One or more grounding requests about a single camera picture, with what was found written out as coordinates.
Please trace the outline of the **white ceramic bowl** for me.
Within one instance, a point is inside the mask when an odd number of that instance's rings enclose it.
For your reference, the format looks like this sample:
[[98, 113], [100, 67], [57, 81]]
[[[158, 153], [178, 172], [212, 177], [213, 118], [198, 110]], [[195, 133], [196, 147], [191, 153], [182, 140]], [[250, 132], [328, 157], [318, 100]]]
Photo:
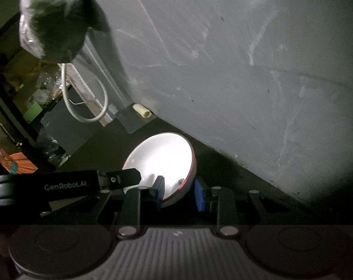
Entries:
[[160, 133], [140, 143], [126, 159], [123, 169], [135, 168], [141, 174], [140, 183], [123, 189], [127, 192], [141, 186], [151, 187], [158, 176], [164, 178], [162, 206], [181, 200], [190, 190], [197, 160], [190, 141], [178, 133]]

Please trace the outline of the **orange patterned panel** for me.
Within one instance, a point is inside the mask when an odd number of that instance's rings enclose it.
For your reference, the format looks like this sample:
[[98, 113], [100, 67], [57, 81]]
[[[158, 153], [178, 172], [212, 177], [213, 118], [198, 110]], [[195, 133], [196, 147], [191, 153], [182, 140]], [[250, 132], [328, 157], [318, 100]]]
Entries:
[[22, 152], [7, 154], [0, 149], [0, 163], [12, 175], [31, 174], [38, 169]]

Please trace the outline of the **cream rolled cloth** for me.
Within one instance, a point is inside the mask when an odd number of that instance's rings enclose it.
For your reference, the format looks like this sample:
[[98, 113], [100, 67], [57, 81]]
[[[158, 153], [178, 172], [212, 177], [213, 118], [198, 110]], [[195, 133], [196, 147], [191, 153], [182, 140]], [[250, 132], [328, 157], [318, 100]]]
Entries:
[[132, 108], [143, 118], [148, 119], [152, 116], [152, 112], [141, 104], [134, 104]]

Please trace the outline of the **dark grey cabinet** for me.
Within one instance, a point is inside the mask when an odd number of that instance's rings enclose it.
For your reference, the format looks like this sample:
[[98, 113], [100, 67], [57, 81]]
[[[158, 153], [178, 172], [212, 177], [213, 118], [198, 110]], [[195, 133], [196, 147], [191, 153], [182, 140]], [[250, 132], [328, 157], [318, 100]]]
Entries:
[[41, 124], [46, 133], [57, 140], [69, 155], [76, 152], [102, 128], [99, 122], [84, 124], [74, 119], [67, 110], [63, 98], [51, 111], [46, 112]]

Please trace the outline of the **green box on shelf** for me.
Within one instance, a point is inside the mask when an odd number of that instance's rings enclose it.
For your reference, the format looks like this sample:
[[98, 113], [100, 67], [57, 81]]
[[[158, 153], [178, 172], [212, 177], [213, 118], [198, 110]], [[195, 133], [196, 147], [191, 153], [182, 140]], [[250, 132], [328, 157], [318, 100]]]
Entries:
[[23, 118], [27, 123], [31, 123], [42, 111], [41, 105], [34, 102], [23, 115]]

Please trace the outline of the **hanging plastic bag of greens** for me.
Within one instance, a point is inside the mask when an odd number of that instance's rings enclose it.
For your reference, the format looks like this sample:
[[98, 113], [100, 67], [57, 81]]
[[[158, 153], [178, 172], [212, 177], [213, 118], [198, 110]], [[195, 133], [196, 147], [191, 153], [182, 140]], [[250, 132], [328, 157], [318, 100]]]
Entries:
[[19, 0], [21, 47], [48, 63], [69, 63], [79, 53], [88, 24], [84, 0]]

